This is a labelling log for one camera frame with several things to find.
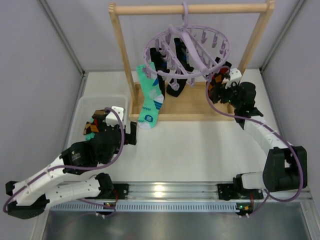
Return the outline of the lilac round clip hanger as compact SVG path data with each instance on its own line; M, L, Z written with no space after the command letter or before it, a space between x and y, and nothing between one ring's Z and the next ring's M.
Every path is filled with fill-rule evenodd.
M227 61L231 50L230 42L222 32L208 26L189 24L188 5L186 2L183 2L182 5L183 24L181 26L169 25L167 30L162 31L153 37L143 50L143 62L147 71L154 75L173 79L174 83L171 87L174 90L179 87L177 83L178 79L187 79L187 84L190 86L194 86L195 78L200 76L209 81L214 73L216 73ZM213 34L213 41L211 44L212 48L217 47L218 43L221 43L218 51L220 56L219 61L216 61L215 57L213 57L205 48L205 43L208 39L207 33ZM187 56L195 65L195 73L188 71L183 66L182 61L178 59L178 55L173 52L170 46L170 40L172 37L179 37L179 39L184 43L188 53ZM155 47L156 50L161 53L163 59L167 63L167 68L173 71L173 73L167 73L161 70L156 71L155 65L151 60L151 47Z

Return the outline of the black blue sock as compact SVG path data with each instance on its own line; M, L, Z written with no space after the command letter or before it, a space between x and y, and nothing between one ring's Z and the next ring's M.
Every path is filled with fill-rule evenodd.
M163 59L163 56L159 51L156 50L155 47L150 48L150 57L151 61L154 63L154 67L156 71L167 71L167 62ZM165 90L165 80L161 75L158 76L158 84L161 90L162 95L165 97L166 90Z

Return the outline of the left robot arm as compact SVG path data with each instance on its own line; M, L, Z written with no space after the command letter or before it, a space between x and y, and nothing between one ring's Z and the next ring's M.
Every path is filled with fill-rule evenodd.
M111 177L97 173L81 180L85 173L113 164L124 145L136 145L137 123L130 123L130 133L120 124L109 125L93 138L73 143L51 164L24 181L5 185L9 199L4 213L22 220L34 218L53 206L79 199L107 199L115 195Z

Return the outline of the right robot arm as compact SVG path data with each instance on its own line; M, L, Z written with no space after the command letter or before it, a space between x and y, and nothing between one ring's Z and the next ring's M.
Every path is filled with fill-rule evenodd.
M217 83L210 91L213 103L230 104L232 117L266 154L261 173L262 187L270 193L297 190L308 185L307 151L293 146L264 119L255 106L256 86L251 82Z

